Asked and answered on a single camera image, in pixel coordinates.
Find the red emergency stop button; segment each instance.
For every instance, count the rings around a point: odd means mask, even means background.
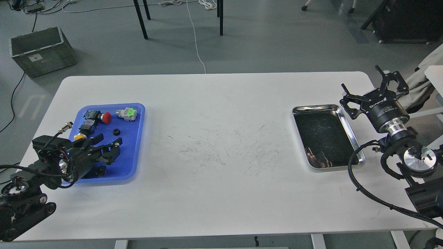
[[[105,124],[109,124],[109,123],[111,123],[111,119],[112,119],[112,115],[111,115],[111,113],[109,113],[109,112],[104,113],[104,114],[101,116],[101,120],[102,120],[103,123],[105,123]]]

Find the white table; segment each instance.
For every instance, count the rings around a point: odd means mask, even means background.
[[[356,192],[347,171],[309,169],[291,110],[338,105],[341,83],[355,94],[373,88],[362,72],[68,77],[35,137],[54,134],[86,105],[142,103],[137,172],[121,185],[43,188],[57,210],[17,240],[432,228]],[[360,144],[382,137],[364,115],[348,120]],[[364,152],[360,182],[413,209],[407,183],[382,170],[380,153]],[[29,147],[21,165],[36,159]]]
[[[437,92],[442,95],[443,94],[443,66],[429,66],[425,71],[424,75],[432,85],[435,87]],[[422,111],[416,113],[416,115],[432,115],[435,114],[437,118],[439,118],[443,122],[443,107],[434,108],[431,110]],[[443,144],[443,136],[437,138],[434,142],[432,142],[429,147],[432,149],[438,149],[439,146]]]

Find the metal connector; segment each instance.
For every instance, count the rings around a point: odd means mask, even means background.
[[[63,132],[71,129],[72,128],[72,124],[73,124],[72,122],[67,122],[65,126],[63,126],[60,130],[58,130],[58,132],[60,134],[62,134]]]

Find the blue tray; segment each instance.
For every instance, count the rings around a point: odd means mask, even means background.
[[[123,118],[117,117],[115,112],[119,109],[125,109],[126,107],[132,107],[137,110],[137,119],[135,121],[124,121]],[[78,134],[78,128],[84,121],[83,115],[87,110],[98,110],[102,113],[110,112],[112,120],[109,124],[99,123],[96,131],[91,134],[94,135],[103,133],[103,141],[98,145],[112,143],[118,137],[121,137],[123,144],[120,146],[120,156],[117,157],[115,162],[111,165],[106,165],[106,174],[99,178],[98,176],[90,176],[87,179],[79,179],[77,183],[106,183],[106,182],[118,182],[131,178],[137,169],[138,153],[140,149],[140,139],[143,128],[143,120],[145,108],[140,103],[128,103],[128,104],[113,104],[113,105],[88,105],[80,109],[75,117],[74,125],[69,135],[69,140],[73,141],[74,136]],[[115,136],[113,134],[114,129],[120,130],[120,135]],[[97,163],[96,166],[100,166],[104,163]]]

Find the white cable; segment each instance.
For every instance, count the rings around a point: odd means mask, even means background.
[[[168,1],[159,2],[158,5],[160,7],[165,7],[168,5],[182,5],[182,3],[183,3],[183,0],[168,0]]]
[[[200,59],[200,56],[198,55],[198,48],[197,48],[197,36],[195,35],[195,27],[194,27],[194,22],[192,21],[191,18],[191,12],[189,11],[189,7],[188,7],[188,1],[186,0],[186,8],[188,9],[188,13],[189,13],[189,19],[191,20],[192,23],[192,28],[194,29],[194,40],[195,40],[195,50],[197,51],[197,57],[200,60],[200,62],[203,65],[203,68],[205,69],[205,74],[206,74],[206,66],[205,64],[202,62],[202,59]]]
[[[206,0],[198,0],[198,3],[201,4],[201,5],[203,5],[203,6],[205,6],[205,9],[207,9],[207,10],[217,8],[217,4],[215,3],[215,1],[212,0],[212,2],[213,2],[214,4],[212,4],[212,3],[208,3],[208,2],[206,2]]]

